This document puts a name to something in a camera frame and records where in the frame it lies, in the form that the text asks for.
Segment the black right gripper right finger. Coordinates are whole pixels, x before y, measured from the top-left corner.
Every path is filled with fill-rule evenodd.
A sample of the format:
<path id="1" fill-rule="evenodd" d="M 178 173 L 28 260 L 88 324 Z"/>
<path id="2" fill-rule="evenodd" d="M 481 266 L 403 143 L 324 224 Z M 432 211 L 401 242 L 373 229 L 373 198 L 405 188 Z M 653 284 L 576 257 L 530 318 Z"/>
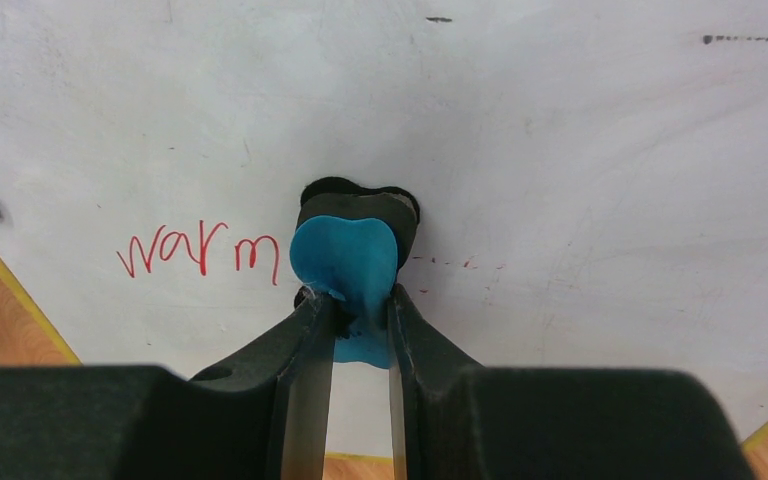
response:
<path id="1" fill-rule="evenodd" d="M 399 479 L 750 479 L 718 401 L 672 370 L 490 367 L 387 304 Z"/>

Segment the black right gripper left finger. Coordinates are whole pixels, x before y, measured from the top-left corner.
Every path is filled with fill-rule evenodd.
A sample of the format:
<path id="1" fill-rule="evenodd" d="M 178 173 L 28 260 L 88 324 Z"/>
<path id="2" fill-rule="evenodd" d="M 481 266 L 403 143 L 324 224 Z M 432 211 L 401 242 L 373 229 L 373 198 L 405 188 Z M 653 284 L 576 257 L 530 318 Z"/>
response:
<path id="1" fill-rule="evenodd" d="M 184 379 L 156 365 L 0 367 L 0 479 L 319 479 L 326 297 Z"/>

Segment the blue black whiteboard eraser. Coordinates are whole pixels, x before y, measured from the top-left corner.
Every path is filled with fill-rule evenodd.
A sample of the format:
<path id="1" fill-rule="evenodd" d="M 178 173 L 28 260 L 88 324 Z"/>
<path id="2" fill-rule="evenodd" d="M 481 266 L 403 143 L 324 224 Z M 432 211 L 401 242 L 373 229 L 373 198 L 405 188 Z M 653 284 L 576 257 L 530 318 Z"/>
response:
<path id="1" fill-rule="evenodd" d="M 306 292 L 340 305 L 335 362 L 388 368 L 386 303 L 420 215 L 416 198 L 396 186 L 323 177 L 303 189 L 290 265 Z"/>

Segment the yellow-framed whiteboard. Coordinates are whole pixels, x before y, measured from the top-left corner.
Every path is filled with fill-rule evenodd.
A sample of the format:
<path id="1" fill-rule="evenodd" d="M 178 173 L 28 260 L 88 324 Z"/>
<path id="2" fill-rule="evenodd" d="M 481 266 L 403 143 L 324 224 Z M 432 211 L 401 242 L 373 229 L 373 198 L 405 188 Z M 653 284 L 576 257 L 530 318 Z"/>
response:
<path id="1" fill-rule="evenodd" d="M 324 176 L 417 198 L 401 282 L 476 360 L 768 420 L 768 1 L 0 1 L 0 257 L 82 361 L 284 319 Z"/>

